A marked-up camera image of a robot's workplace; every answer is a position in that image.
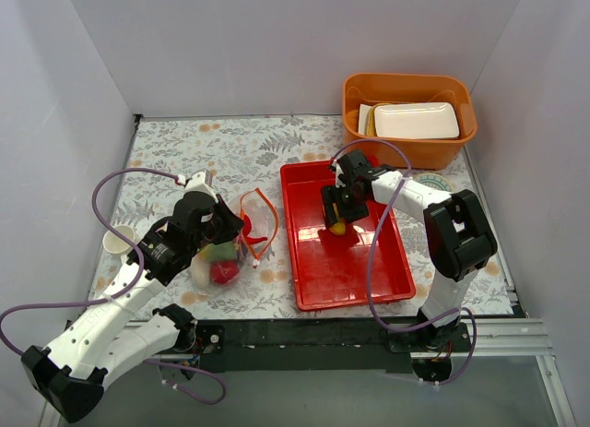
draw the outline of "white wall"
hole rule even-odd
[[[72,0],[134,113],[339,113],[362,71],[475,83],[519,0]]]
[[[0,309],[81,299],[102,233],[90,194],[124,164],[133,116],[69,0],[0,0],[0,23]],[[34,311],[4,327],[25,349],[65,320]],[[0,362],[0,424],[37,425],[42,397],[3,345]]]
[[[478,172],[518,295],[590,425],[590,0],[522,0],[473,91]]]

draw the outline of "gray floor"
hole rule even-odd
[[[464,376],[438,390],[379,371],[249,372],[224,378],[227,398],[207,407],[162,385],[158,369],[142,365],[117,381],[76,426],[556,425],[535,358],[475,358]],[[193,381],[205,395],[217,394],[206,378]]]

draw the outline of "red plastic bin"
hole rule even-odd
[[[281,168],[283,203],[297,305],[303,311],[367,303],[365,269],[384,206],[368,203],[369,216],[336,236],[324,225],[320,189],[332,184],[328,161]],[[393,214],[379,236],[372,270],[375,302],[407,300],[416,288]]]

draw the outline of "floral pattern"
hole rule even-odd
[[[370,316],[367,306],[302,312],[295,302],[291,280],[280,167],[299,161],[327,160],[342,144],[338,116],[141,122],[129,166],[185,175],[209,169],[214,175],[214,188],[228,201],[259,187],[277,209],[280,229],[260,267],[243,270],[234,286],[209,296],[194,286],[185,271],[142,308],[136,318],[149,319],[154,308],[173,302],[197,319]],[[454,191],[474,190],[462,153],[439,174]],[[183,195],[183,190],[169,179],[147,173],[126,175],[122,186],[112,222],[129,224],[139,235],[154,220],[170,215],[174,203]],[[434,266],[422,226],[401,212],[396,212],[396,217],[417,293],[411,300],[377,307],[382,315],[413,315],[428,295]],[[104,290],[120,265],[118,257],[101,251],[91,297]],[[512,313],[498,257],[494,256],[473,281],[465,305],[476,314]]]

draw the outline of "orange bin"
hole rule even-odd
[[[342,119],[346,143],[363,139],[359,135],[359,107],[380,102],[448,102],[454,108],[459,124],[456,139],[380,138],[402,150],[415,169],[440,170],[448,166],[467,141],[478,131],[469,91],[453,77],[438,75],[356,74],[349,77],[342,90]],[[382,164],[406,167],[401,157],[387,146],[377,143],[358,145],[366,155],[376,157]]]

